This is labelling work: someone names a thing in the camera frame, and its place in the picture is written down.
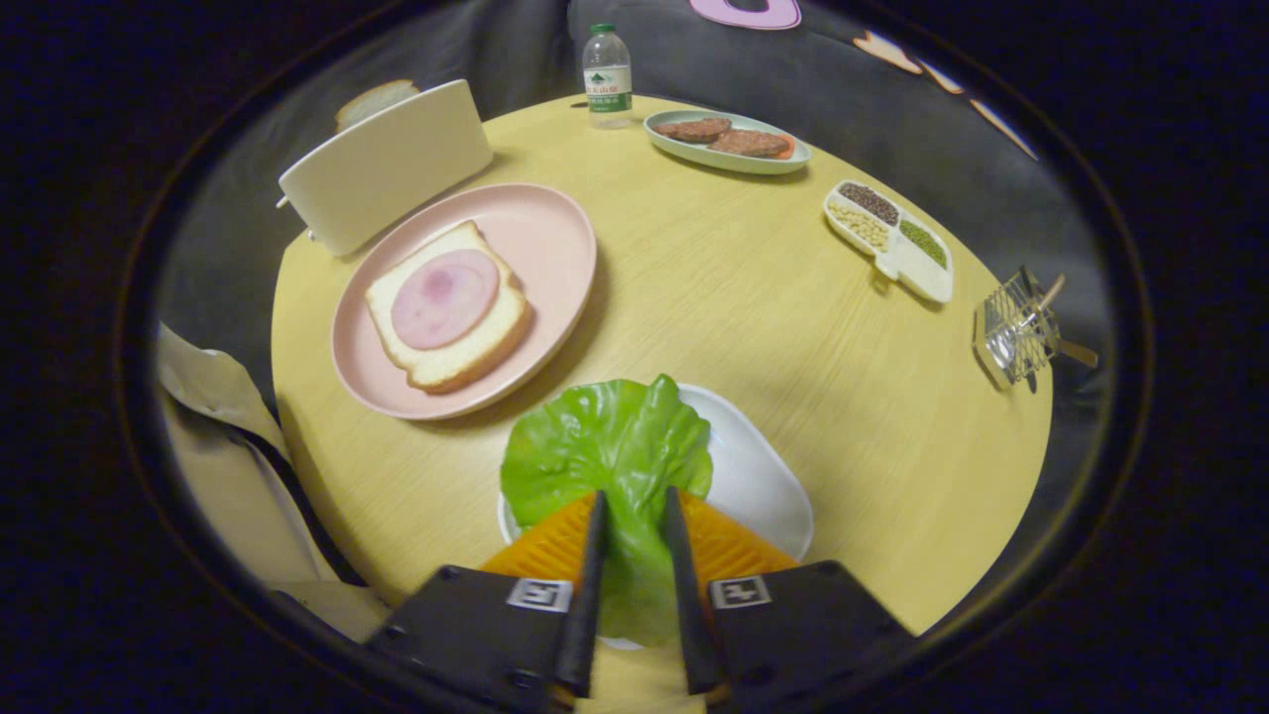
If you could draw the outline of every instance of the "black background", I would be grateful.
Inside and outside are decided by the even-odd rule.
[[[374,3],[10,10],[5,498],[13,710],[363,710],[255,628],[161,529],[121,446],[110,326],[147,202],[216,117]],[[1034,101],[1142,250],[1151,432],[1114,517],[1024,616],[896,711],[1251,711],[1264,701],[1264,16],[1232,4],[887,6]],[[1253,8],[1254,4],[1244,4]]]

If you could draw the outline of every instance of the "yellow table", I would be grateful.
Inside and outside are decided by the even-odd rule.
[[[590,216],[599,265],[555,359],[501,402],[447,422],[363,407],[330,359],[335,303],[369,246],[335,257],[287,247],[273,318],[274,389],[296,469],[340,549],[396,605],[445,563],[503,548],[497,472],[515,420],[563,389],[665,373],[745,412],[806,488],[807,561],[836,559],[920,634],[1000,554],[1030,500],[1052,412],[1038,391],[996,392],[971,347],[975,303],[997,284],[937,216],[813,150],[806,169],[755,176],[654,148],[641,123],[586,126],[574,96],[486,122],[492,165],[448,194],[505,181],[549,185]],[[693,108],[637,98],[642,117]],[[827,226],[841,179],[882,188],[944,236],[947,304],[878,279]],[[678,653],[599,647],[584,710],[698,709]]]

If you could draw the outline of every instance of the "soybean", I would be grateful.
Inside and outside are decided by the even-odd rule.
[[[829,212],[878,252],[890,249],[890,231],[877,218],[832,202],[829,203]]]

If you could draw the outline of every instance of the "bread slice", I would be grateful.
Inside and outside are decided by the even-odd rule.
[[[397,292],[426,261],[463,249],[480,250],[497,265],[499,288],[494,304],[467,334],[449,344],[435,349],[406,345],[392,327],[392,303]],[[429,394],[454,392],[487,375],[520,344],[533,321],[533,307],[520,292],[515,273],[485,242],[475,221],[463,221],[397,263],[365,289],[365,303],[388,360],[406,372],[410,387]]]
[[[398,79],[372,86],[339,108],[339,112],[335,114],[335,133],[363,119],[368,119],[388,107],[405,101],[415,94],[419,94],[419,88],[407,79]]]

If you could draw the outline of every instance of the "lettuce leaf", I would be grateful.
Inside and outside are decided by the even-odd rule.
[[[640,644],[678,632],[674,572],[661,538],[665,490],[704,498],[713,478],[709,422],[661,375],[570,388],[522,417],[503,459],[503,495],[532,528],[586,493],[608,496],[599,634]]]

